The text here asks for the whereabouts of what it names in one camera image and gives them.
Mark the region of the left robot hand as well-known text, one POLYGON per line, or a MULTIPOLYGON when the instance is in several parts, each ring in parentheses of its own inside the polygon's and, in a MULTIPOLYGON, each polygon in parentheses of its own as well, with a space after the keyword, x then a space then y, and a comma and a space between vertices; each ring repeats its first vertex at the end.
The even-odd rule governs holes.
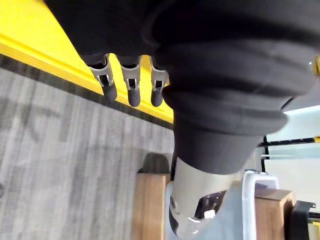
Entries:
POLYGON ((151 103, 173 110, 169 223, 198 236, 223 208, 233 176, 284 107, 314 85, 317 0, 47 0, 108 101, 117 97, 110 54, 128 102, 140 104, 140 59, 150 57, 151 103))

